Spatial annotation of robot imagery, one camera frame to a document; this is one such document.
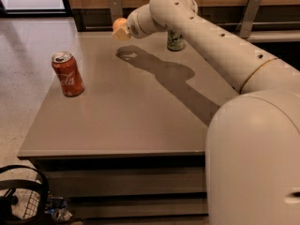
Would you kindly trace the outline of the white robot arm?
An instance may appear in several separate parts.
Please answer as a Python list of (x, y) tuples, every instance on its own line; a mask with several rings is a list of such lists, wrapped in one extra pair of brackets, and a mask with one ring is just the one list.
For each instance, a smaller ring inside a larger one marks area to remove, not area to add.
[(194, 0), (149, 0), (118, 19), (117, 40), (173, 30), (237, 92), (210, 122), (210, 225), (300, 225), (300, 73), (207, 21)]

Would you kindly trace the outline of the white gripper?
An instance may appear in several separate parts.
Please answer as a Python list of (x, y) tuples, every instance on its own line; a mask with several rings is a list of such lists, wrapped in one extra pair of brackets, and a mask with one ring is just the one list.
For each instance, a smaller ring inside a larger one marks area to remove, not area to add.
[(116, 40), (128, 40), (131, 36), (146, 38), (163, 31), (164, 27), (152, 18), (149, 5), (144, 5), (133, 10), (127, 17), (127, 26), (115, 29), (112, 37)]

